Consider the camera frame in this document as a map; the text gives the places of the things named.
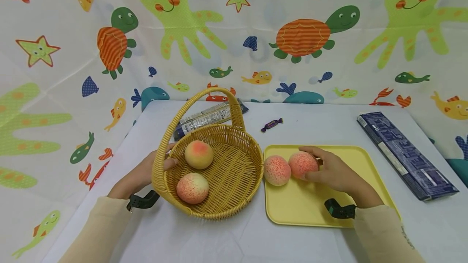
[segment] cartoon turtle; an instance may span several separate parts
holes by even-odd
[[[127,39],[125,36],[131,30],[138,27],[138,19],[129,8],[119,7],[112,13],[110,18],[111,26],[105,26],[97,33],[97,47],[99,48],[99,57],[106,67],[103,74],[117,78],[117,71],[122,74],[124,69],[120,62],[123,57],[130,58],[132,51],[127,47],[135,48],[137,43],[134,39]]]
[[[291,62],[301,62],[301,57],[311,54],[314,58],[322,54],[322,47],[330,50],[335,41],[330,34],[343,32],[357,24],[360,17],[359,8],[347,5],[336,10],[325,23],[314,19],[297,19],[285,24],[278,30],[276,43],[270,47],[278,48],[274,56],[284,59],[292,55]]]

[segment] turtle shell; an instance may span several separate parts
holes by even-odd
[[[323,47],[330,37],[326,23],[314,19],[298,19],[285,24],[276,35],[276,44],[294,57],[306,56]]]
[[[97,33],[99,57],[107,70],[116,70],[127,50],[127,37],[117,28],[106,26]]]

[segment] green fish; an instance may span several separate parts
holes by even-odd
[[[94,133],[89,133],[89,140],[88,142],[84,144],[80,144],[79,146],[76,147],[76,150],[73,152],[73,154],[70,157],[70,162],[72,164],[76,164],[77,162],[82,161],[89,150],[91,149],[91,146],[93,145],[94,142]]]
[[[176,83],[175,85],[171,84],[170,82],[167,82],[167,85],[169,85],[169,87],[172,87],[173,89],[178,90],[178,91],[190,90],[190,87],[188,84],[181,84],[180,82]]]
[[[16,256],[16,259],[21,257],[25,251],[32,249],[37,244],[39,244],[45,237],[52,231],[52,229],[56,226],[60,218],[60,211],[54,210],[47,217],[41,222],[40,225],[34,228],[32,233],[33,239],[32,241],[13,253],[11,256]]]
[[[213,76],[214,78],[224,78],[225,76],[228,76],[229,73],[233,71],[231,67],[229,66],[226,71],[221,70],[221,68],[213,68],[210,70],[210,75]]]
[[[344,98],[352,98],[358,94],[357,90],[350,90],[349,88],[343,91],[339,91],[338,88],[335,88],[333,91],[335,92],[337,96],[344,97]]]
[[[417,78],[412,72],[401,72],[396,76],[395,81],[400,82],[400,84],[418,84],[419,82],[429,81],[431,75],[425,75],[422,78]]]

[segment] peach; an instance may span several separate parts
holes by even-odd
[[[200,140],[192,141],[185,149],[185,161],[192,168],[203,170],[213,162],[213,149]]]
[[[317,160],[310,153],[298,151],[289,157],[292,176],[301,179],[305,173],[319,170]]]
[[[208,181],[198,173],[186,174],[177,183],[179,198],[190,204],[197,204],[206,198],[210,189]]]
[[[272,155],[265,159],[265,180],[273,186],[283,186],[291,177],[291,168],[286,159]]]

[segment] white table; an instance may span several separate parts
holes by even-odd
[[[99,182],[86,196],[44,262],[57,262],[85,224],[99,196],[144,156],[158,147],[183,101],[154,101],[139,117]],[[189,113],[213,106],[197,102]],[[357,145],[369,152],[403,218],[406,233],[427,262],[466,262],[468,189],[423,134],[406,110],[398,107],[246,103],[247,132],[262,149],[270,144]],[[358,113],[381,110],[460,190],[437,201],[421,202],[356,122]],[[262,134],[265,123],[284,124]],[[144,196],[149,186],[142,190]],[[164,199],[149,210],[135,210],[111,262],[367,262],[352,229],[280,226],[265,213],[264,185],[239,214],[224,221],[188,217]]]

